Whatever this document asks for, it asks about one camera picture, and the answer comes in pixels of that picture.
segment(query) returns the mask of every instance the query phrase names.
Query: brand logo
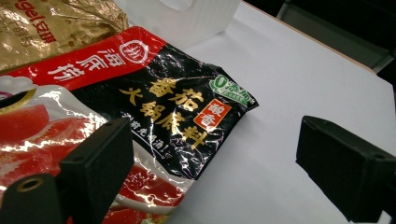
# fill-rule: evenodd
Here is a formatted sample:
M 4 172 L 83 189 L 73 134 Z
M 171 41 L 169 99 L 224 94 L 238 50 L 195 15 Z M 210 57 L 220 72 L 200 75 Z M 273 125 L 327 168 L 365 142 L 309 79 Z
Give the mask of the brand logo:
M 211 80 L 209 84 L 210 88 L 214 92 L 234 100 L 241 105 L 248 106 L 249 103 L 255 103 L 255 100 L 248 94 L 247 91 L 242 89 L 238 84 L 229 80 L 224 75 L 219 75 L 215 80 Z
M 120 52 L 132 63 L 143 63 L 148 58 L 149 46 L 140 40 L 133 40 L 121 45 Z

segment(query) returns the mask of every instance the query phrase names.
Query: black chair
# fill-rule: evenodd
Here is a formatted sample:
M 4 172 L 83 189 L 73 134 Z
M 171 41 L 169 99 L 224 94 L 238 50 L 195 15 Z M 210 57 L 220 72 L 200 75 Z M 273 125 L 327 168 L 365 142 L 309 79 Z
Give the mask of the black chair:
M 274 17 L 279 17 L 278 13 L 282 11 L 280 10 L 282 6 L 300 8 L 341 30 L 380 47 L 389 54 L 389 58 L 395 58 L 395 0 L 246 0 L 246 2 Z M 389 65 L 377 72 L 380 77 L 386 77 L 385 79 L 393 85 L 395 85 L 396 74 L 394 74 L 394 69 L 387 67 L 394 67 L 394 64 L 395 62 L 391 61 Z

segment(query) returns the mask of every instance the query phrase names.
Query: round logo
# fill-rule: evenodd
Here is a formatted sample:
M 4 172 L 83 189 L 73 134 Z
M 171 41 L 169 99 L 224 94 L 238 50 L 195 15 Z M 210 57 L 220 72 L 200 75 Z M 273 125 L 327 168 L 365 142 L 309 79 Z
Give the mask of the round logo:
M 149 47 L 140 40 L 133 40 L 121 45 L 120 52 L 132 63 L 143 63 L 148 58 Z

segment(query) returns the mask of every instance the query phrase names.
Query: red label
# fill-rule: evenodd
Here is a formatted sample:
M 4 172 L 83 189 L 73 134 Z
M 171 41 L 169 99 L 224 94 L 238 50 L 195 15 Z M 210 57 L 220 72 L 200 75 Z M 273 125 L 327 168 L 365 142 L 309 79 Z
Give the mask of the red label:
M 36 85 L 60 85 L 68 90 L 119 77 L 147 66 L 166 45 L 158 36 L 134 26 L 84 49 L 8 72 L 29 77 Z
M 218 127 L 221 120 L 224 119 L 230 110 L 231 107 L 229 105 L 214 99 L 195 117 L 194 122 L 210 132 Z

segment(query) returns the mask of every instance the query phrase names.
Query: black package section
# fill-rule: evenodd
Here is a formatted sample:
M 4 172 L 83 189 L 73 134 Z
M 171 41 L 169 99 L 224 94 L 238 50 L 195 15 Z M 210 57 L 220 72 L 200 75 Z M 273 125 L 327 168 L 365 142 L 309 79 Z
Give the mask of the black package section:
M 199 177 L 236 123 L 258 106 L 221 68 L 170 45 L 141 70 L 72 93 L 108 120 L 128 117 L 134 140 L 169 174 L 189 179 Z M 208 108 L 214 115 L 205 117 Z
M 297 163 L 348 221 L 377 222 L 396 158 L 344 128 L 314 117 L 302 121 Z

